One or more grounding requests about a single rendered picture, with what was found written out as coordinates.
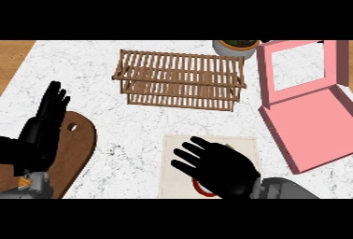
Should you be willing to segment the red rimmed can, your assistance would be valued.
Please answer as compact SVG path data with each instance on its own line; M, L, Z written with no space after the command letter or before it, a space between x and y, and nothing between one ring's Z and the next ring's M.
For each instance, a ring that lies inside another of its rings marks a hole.
M191 178L193 188L196 192L205 197L215 197L217 195L208 191L199 184L199 182Z

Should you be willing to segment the wooden tiered shelf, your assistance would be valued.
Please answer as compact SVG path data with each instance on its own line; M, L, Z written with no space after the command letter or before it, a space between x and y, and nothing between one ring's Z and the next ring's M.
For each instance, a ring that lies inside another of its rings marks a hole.
M128 105L233 111L242 67L242 57L122 49L112 80Z

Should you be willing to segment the grey plant pot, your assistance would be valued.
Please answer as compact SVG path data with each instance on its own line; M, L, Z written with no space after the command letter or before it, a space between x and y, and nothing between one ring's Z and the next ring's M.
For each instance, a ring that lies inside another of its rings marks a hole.
M242 48L228 45L222 40L214 40L212 48L218 56L234 56L248 59L256 50L258 43L259 42L255 41L255 43L249 47Z

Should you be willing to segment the brown wooden cutting board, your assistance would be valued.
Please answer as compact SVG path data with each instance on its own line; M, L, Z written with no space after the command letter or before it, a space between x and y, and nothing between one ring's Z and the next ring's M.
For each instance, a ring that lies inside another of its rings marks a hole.
M60 199L93 156L95 129L91 121L76 112L67 111L59 135L56 158L48 170L53 199Z

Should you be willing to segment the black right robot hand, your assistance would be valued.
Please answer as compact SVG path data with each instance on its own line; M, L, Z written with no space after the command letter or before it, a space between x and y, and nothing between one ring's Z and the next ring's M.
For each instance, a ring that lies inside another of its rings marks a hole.
M220 143L211 143L200 137L190 137L174 154L186 161L171 160L172 167L197 181L200 186L221 199L248 200L259 172L249 159Z

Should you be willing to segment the open pink box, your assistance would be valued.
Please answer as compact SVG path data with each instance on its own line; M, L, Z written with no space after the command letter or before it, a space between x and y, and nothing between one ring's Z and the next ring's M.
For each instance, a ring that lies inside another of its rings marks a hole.
M277 91L271 54L308 45L308 40L273 40L256 45L259 115L293 174L353 154L353 101L338 66L339 40L324 40L323 77Z

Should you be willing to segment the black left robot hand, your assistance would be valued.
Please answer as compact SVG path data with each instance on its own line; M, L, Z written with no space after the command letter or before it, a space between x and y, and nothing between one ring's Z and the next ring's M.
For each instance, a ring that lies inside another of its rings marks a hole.
M70 97L53 81L44 92L35 116L26 121L19 137L0 136L0 164L13 166L13 175L45 172L53 164L60 126Z

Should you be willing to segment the beige placemat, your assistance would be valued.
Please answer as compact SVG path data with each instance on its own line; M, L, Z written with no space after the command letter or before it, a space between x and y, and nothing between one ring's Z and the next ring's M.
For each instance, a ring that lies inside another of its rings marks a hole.
M254 137L202 135L200 138L203 138L208 142L227 145L233 150L246 156L256 170L259 170L256 139ZM205 197L196 192L191 178L171 165L171 160L178 160L187 163L174 154L174 149L181 148L183 142L190 142L190 135L163 135L158 197L160 199L217 199L217 196Z

